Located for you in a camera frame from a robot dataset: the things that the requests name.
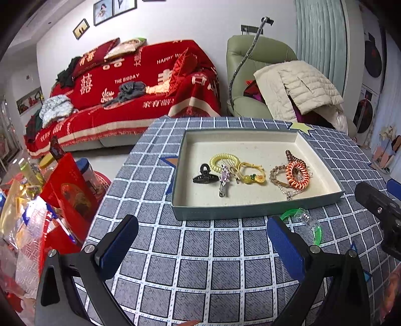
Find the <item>black claw hair clip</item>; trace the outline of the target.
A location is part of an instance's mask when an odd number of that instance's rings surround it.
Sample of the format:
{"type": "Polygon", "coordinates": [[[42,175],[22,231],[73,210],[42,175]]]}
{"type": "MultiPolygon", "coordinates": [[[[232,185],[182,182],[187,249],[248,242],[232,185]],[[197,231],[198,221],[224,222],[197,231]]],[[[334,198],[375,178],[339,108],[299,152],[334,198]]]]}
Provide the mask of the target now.
{"type": "Polygon", "coordinates": [[[192,179],[193,183],[198,183],[198,184],[209,184],[209,183],[216,183],[219,181],[220,181],[219,176],[211,174],[211,168],[209,164],[206,163],[200,166],[200,175],[192,179]]]}

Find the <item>beige bunny hair clip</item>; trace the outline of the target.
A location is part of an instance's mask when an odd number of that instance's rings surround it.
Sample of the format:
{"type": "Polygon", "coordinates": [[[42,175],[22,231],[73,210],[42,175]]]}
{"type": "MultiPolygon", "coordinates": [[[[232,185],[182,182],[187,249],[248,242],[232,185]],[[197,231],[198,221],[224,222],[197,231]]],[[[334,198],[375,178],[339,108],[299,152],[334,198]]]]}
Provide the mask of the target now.
{"type": "Polygon", "coordinates": [[[239,170],[237,169],[237,167],[235,167],[235,166],[229,167],[229,171],[230,171],[230,174],[235,178],[237,184],[240,184],[241,176],[240,176],[240,173],[239,173],[239,170]]]}

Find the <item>clear patterned plastic bag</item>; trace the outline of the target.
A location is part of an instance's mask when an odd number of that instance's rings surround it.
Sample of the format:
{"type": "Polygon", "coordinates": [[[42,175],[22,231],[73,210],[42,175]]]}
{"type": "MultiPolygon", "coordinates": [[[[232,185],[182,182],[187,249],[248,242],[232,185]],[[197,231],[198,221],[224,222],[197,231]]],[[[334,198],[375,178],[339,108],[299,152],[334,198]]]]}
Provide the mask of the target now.
{"type": "Polygon", "coordinates": [[[41,240],[48,209],[41,197],[30,201],[22,213],[22,225],[17,232],[18,258],[15,281],[25,297],[35,299],[39,285],[41,240]]]}

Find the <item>red gift bag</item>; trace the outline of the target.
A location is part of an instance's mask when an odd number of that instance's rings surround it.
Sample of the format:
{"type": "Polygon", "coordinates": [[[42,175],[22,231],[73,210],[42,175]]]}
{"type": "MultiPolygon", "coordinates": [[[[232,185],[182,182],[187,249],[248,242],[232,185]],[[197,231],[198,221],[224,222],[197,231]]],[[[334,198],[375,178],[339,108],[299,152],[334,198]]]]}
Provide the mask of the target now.
{"type": "Polygon", "coordinates": [[[67,227],[83,243],[98,209],[98,200],[86,185],[73,156],[65,154],[50,175],[41,198],[62,211],[67,227]]]}

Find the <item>green plastic bangle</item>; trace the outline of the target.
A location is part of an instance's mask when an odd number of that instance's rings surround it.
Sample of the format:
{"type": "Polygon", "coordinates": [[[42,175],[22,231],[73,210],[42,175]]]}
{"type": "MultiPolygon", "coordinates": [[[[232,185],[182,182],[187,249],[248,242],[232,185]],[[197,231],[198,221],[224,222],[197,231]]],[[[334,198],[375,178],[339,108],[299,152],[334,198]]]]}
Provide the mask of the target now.
{"type": "Polygon", "coordinates": [[[313,235],[313,244],[320,246],[323,237],[323,230],[320,222],[312,217],[304,208],[290,209],[280,216],[283,222],[291,221],[292,223],[301,223],[307,226],[313,235]]]}

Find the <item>grey checked tablecloth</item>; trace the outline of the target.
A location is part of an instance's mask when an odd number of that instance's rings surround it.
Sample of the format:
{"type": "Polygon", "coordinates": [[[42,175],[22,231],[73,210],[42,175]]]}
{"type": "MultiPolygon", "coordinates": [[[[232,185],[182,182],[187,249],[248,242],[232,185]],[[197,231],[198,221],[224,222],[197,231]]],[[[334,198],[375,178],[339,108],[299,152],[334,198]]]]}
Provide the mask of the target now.
{"type": "MultiPolygon", "coordinates": [[[[91,156],[94,168],[112,180],[87,241],[97,243],[128,214],[139,233],[108,288],[136,325],[270,325],[297,288],[266,235],[265,217],[178,221],[168,187],[188,129],[287,129],[286,122],[252,118],[156,120],[120,157],[108,149],[91,156]]],[[[381,249],[378,221],[355,200],[357,183],[385,191],[382,176],[347,136],[314,127],[307,134],[342,183],[339,202],[310,211],[323,229],[323,250],[355,249],[368,273],[372,318],[377,318],[389,274],[397,261],[381,249]]]]}

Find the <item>cream puffer jacket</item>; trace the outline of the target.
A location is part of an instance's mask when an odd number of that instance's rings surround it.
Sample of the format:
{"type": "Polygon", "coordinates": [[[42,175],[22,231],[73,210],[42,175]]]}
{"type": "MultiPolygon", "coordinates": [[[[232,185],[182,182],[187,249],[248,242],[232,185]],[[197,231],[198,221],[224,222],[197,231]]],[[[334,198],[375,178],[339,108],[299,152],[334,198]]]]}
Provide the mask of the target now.
{"type": "Polygon", "coordinates": [[[254,77],[273,119],[296,122],[298,109],[301,115],[321,115],[338,131],[349,131],[343,97],[314,66],[292,60],[261,68],[254,77]]]}

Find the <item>shallow grey-green tray box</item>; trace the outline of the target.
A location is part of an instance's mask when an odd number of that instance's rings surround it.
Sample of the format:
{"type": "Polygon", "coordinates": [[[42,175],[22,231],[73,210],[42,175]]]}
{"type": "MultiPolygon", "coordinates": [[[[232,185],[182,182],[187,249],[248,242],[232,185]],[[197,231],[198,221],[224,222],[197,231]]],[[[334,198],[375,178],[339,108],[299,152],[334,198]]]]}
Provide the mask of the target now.
{"type": "Polygon", "coordinates": [[[179,149],[172,192],[172,209],[180,221],[240,219],[276,215],[293,208],[317,208],[336,203],[344,187],[313,143],[293,130],[204,129],[187,130],[179,149]],[[211,158],[232,154],[240,161],[270,171],[287,164],[289,150],[303,160],[311,173],[305,190],[290,198],[286,191],[266,180],[262,185],[246,185],[234,177],[219,195],[220,182],[200,184],[193,179],[212,169],[211,158]]]}

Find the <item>light patterned folded blanket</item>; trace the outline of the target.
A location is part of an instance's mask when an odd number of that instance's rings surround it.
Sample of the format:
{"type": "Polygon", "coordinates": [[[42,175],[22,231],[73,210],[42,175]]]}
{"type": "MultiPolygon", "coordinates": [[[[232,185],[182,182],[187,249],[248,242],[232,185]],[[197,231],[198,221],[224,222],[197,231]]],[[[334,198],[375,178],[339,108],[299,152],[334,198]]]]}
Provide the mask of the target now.
{"type": "Polygon", "coordinates": [[[73,110],[74,105],[70,98],[64,94],[48,98],[39,111],[42,128],[48,127],[54,121],[67,118],[73,113],[73,110]]]}

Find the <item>teal curtain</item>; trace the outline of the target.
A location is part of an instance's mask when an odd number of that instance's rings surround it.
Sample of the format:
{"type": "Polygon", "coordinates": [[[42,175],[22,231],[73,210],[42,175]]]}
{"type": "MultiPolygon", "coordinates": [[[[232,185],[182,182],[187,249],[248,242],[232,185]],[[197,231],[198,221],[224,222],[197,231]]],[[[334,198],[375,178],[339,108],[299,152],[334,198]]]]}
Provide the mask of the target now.
{"type": "Polygon", "coordinates": [[[347,32],[343,5],[332,0],[296,0],[296,56],[323,73],[343,93],[347,32]]]}

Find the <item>red covered sofa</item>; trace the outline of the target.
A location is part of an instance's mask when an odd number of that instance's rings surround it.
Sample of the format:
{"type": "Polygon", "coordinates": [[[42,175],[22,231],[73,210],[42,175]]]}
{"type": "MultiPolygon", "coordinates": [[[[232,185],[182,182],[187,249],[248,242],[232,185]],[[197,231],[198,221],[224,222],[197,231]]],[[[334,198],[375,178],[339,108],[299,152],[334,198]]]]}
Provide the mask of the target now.
{"type": "Polygon", "coordinates": [[[141,134],[165,115],[213,118],[220,113],[216,68],[195,41],[137,43],[125,50],[115,39],[58,76],[42,113],[27,125],[25,146],[31,157],[41,157],[53,137],[68,147],[141,134]]]}

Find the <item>grey crumpled garment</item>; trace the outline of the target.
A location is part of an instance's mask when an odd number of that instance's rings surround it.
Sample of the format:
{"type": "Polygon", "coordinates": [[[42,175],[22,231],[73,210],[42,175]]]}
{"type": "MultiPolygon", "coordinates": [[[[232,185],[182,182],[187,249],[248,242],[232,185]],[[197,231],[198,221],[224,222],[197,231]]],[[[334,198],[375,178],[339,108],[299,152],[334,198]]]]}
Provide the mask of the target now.
{"type": "Polygon", "coordinates": [[[119,87],[117,97],[103,104],[104,107],[136,99],[145,95],[146,85],[142,81],[129,81],[119,87]]]}

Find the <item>dark red pillow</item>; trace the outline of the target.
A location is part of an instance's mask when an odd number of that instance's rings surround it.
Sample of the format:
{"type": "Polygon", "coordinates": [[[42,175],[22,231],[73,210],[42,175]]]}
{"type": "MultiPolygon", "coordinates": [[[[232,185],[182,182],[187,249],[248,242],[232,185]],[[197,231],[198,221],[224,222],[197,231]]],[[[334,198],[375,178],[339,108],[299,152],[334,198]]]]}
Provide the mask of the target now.
{"type": "Polygon", "coordinates": [[[72,78],[77,79],[86,71],[91,70],[92,68],[104,63],[105,56],[119,43],[120,39],[118,37],[116,39],[112,39],[111,41],[107,41],[99,45],[95,49],[92,49],[87,53],[85,53],[83,57],[81,57],[81,59],[76,64],[75,69],[73,70],[72,73],[72,78]]]}

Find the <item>small framed picture left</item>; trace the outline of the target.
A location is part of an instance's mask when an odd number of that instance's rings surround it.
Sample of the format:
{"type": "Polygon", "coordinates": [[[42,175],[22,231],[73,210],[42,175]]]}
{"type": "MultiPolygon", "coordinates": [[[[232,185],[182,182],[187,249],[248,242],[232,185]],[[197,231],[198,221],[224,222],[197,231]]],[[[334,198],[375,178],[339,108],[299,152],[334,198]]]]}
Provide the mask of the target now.
{"type": "Polygon", "coordinates": [[[84,18],[74,29],[73,34],[77,40],[90,28],[88,21],[84,18]]]}

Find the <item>large framed picture pair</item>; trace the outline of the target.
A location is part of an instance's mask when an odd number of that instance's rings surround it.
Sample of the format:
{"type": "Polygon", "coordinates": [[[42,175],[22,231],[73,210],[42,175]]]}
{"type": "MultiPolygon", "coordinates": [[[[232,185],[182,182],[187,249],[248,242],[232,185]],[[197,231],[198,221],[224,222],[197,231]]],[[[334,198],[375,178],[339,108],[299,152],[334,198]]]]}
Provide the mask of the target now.
{"type": "Polygon", "coordinates": [[[93,22],[95,26],[116,16],[135,10],[136,0],[100,0],[93,5],[93,22]]]}

